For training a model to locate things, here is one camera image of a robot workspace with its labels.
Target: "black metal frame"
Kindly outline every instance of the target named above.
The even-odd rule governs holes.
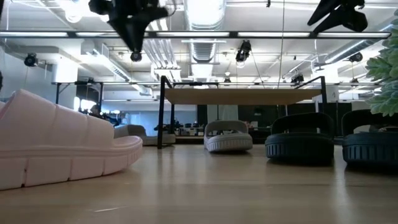
[[[55,95],[55,104],[59,103],[59,99],[60,99],[60,94],[66,89],[68,88],[69,85],[100,85],[100,90],[99,90],[99,110],[101,111],[102,109],[102,97],[103,97],[103,93],[104,93],[104,83],[103,82],[65,82],[65,83],[59,83],[59,82],[53,82],[53,85],[57,85],[57,92]],[[66,85],[65,88],[63,88],[62,90],[60,90],[61,85]]]
[[[159,123],[157,126],[157,148],[162,149],[163,147],[163,116],[164,116],[164,100],[165,100],[165,88],[166,85],[169,88],[175,88],[177,85],[189,85],[189,86],[202,86],[202,85],[215,85],[217,88],[219,87],[218,82],[190,82],[190,83],[173,83],[171,84],[169,79],[166,76],[162,76],[160,78],[160,99],[159,99]],[[171,107],[171,115],[170,115],[170,129],[169,134],[174,133],[174,114],[175,114],[175,105],[172,104]]]
[[[310,80],[310,81],[308,81],[306,83],[303,83],[303,84],[301,84],[299,86],[296,86],[295,89],[299,89],[299,88],[301,88],[303,86],[306,86],[306,85],[308,85],[310,83],[313,83],[314,81],[316,81],[318,79],[321,80],[322,112],[325,112],[326,111],[326,106],[328,104],[328,102],[327,102],[328,98],[327,98],[327,95],[326,95],[326,81],[325,81],[325,77],[324,76],[316,77],[316,78],[314,78],[314,79],[312,79],[312,80]]]
[[[305,85],[308,85],[315,80],[321,80],[321,95],[322,95],[322,111],[325,111],[327,105],[327,97],[326,97],[326,81],[324,76],[316,77],[313,80],[310,80],[306,83],[303,83],[299,86],[296,86],[295,89],[299,89]],[[190,85],[190,86],[202,86],[202,85],[215,85],[217,88],[219,87],[220,83],[218,82],[191,82],[191,83],[173,83],[171,84],[170,81],[167,79],[166,76],[162,76],[160,78],[160,105],[159,105],[159,123],[158,123],[158,130],[157,130],[157,148],[162,149],[163,147],[163,116],[164,116],[164,100],[165,100],[165,88],[166,85],[169,88],[174,88],[177,85]],[[175,105],[172,104],[171,108],[171,118],[170,118],[170,130],[169,133],[172,134],[174,132],[174,113],[175,113]]]
[[[45,31],[45,33],[49,32],[55,32],[55,33],[65,33],[65,35],[60,35],[60,36],[54,36],[54,35],[37,35],[37,33],[40,31],[34,31],[34,30],[4,30],[0,34],[0,38],[24,38],[24,39],[120,39],[120,36],[114,32],[114,31],[70,31],[70,30],[52,30],[52,31]],[[198,34],[201,31],[195,31],[195,30],[168,30],[168,31],[146,31],[144,34],[145,39],[281,39],[281,35],[273,35],[275,33],[281,33],[278,31],[248,31],[248,30],[240,30],[240,31],[211,31],[211,34],[208,36],[200,34],[200,35],[195,35]],[[217,33],[228,33],[228,35],[217,35]],[[252,35],[253,33],[257,34],[271,34],[271,35]],[[362,32],[363,36],[329,36],[329,37],[323,37],[322,34],[328,34],[328,33],[333,33],[333,34],[347,34],[349,32],[322,32],[318,34],[318,36],[310,35],[310,32],[305,32],[308,33],[308,35],[303,36],[303,35],[292,35],[294,33],[303,33],[303,31],[284,31],[285,34],[290,34],[290,35],[284,35],[283,39],[333,39],[333,40],[384,40],[388,39],[391,36],[390,32]],[[385,34],[385,37],[374,37],[371,35],[366,35],[366,34]]]

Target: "slide sandal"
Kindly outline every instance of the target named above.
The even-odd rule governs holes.
[[[0,190],[79,180],[129,167],[142,139],[19,90],[0,109]]]

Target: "ceiling light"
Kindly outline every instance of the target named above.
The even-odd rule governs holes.
[[[158,32],[158,37],[175,37],[175,36],[184,36],[184,37],[228,37],[229,32]]]
[[[391,35],[389,32],[363,32],[363,33],[355,33],[355,32],[324,32],[318,34],[318,37],[323,38],[358,38],[363,37],[364,39],[385,39]]]
[[[236,62],[237,68],[244,68],[244,62]]]
[[[78,37],[119,37],[116,32],[77,32]]]
[[[250,41],[244,40],[242,42],[241,47],[238,49],[238,52],[236,54],[236,66],[238,68],[243,68],[244,67],[244,62],[248,57],[250,56],[251,52],[251,44]]]
[[[0,36],[2,38],[11,37],[67,37],[66,32],[13,32],[13,31],[1,31]]]
[[[194,43],[201,43],[201,44],[225,44],[226,40],[181,40],[183,44],[194,44]]]
[[[239,32],[238,37],[309,37],[309,32]]]

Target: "spotlight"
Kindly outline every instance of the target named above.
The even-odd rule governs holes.
[[[329,16],[315,28],[311,36],[316,37],[319,33],[340,25],[355,32],[364,31],[368,27],[368,20],[365,14],[355,11],[356,6],[361,6],[361,9],[364,4],[364,0],[321,0],[307,24],[312,26],[326,15]]]
[[[350,83],[359,83],[357,78],[353,78],[351,81],[349,81]]]
[[[251,51],[250,41],[244,40],[240,49],[238,50],[238,53],[236,54],[236,58],[235,58],[236,64],[239,68],[244,67],[244,62],[250,56],[250,51]]]
[[[360,62],[360,61],[362,61],[362,59],[363,59],[363,55],[360,52],[356,53],[348,58],[348,60],[350,62]]]
[[[292,81],[290,83],[293,83],[293,86],[295,86],[302,82],[304,82],[304,76],[303,76],[303,74],[298,74],[298,75],[292,76]]]
[[[141,50],[145,29],[157,19],[172,16],[166,7],[157,7],[159,0],[91,0],[88,5],[90,11],[101,16],[108,15],[108,24],[119,34],[120,38],[132,51],[130,59],[139,62],[142,58]]]
[[[24,64],[28,67],[36,67],[39,61],[37,60],[36,53],[29,53],[24,60]]]

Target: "ceiling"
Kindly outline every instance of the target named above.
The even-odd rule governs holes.
[[[69,0],[6,0],[1,18],[1,30],[78,30],[78,31],[105,31],[112,28],[103,22],[100,17],[84,12],[79,22],[71,23],[65,18],[65,10],[60,8],[60,2]],[[311,17],[320,0],[272,0],[270,8],[266,1],[227,0],[223,30],[247,31],[312,31],[314,26],[308,26]],[[166,19],[169,30],[187,30],[183,1],[177,1],[178,11]],[[392,20],[398,2],[396,0],[367,0],[361,12],[368,18],[366,31],[376,32],[385,27]],[[344,27],[335,27],[330,31],[345,31]],[[62,49],[80,61],[79,77],[93,77],[96,80],[112,82],[119,80],[105,66],[90,60],[87,55],[81,54],[81,43],[84,40],[68,39],[12,39],[7,44],[16,46],[54,46]],[[182,40],[172,39],[171,46],[177,65],[180,68],[180,77],[195,78],[192,76],[189,44]],[[241,39],[226,39],[217,45],[216,57],[209,81],[225,78],[229,72],[232,82],[258,82],[260,79],[267,82],[277,82],[280,77],[287,74],[292,68],[312,55],[326,55],[338,50],[340,47],[352,42],[351,40],[250,40],[252,54],[246,60],[243,68],[238,68],[235,55],[241,45]],[[132,62],[129,50],[120,39],[95,39],[95,45],[105,44],[109,47],[109,57],[120,65],[129,75],[137,81],[156,81],[151,76],[152,62],[143,52],[141,62]],[[380,43],[375,44],[361,53],[364,60],[360,63],[337,62],[334,67],[338,69],[340,82],[348,82],[360,74],[366,73],[364,65],[369,57],[374,57],[382,49]],[[310,64],[304,65],[300,72],[306,80],[312,76]]]

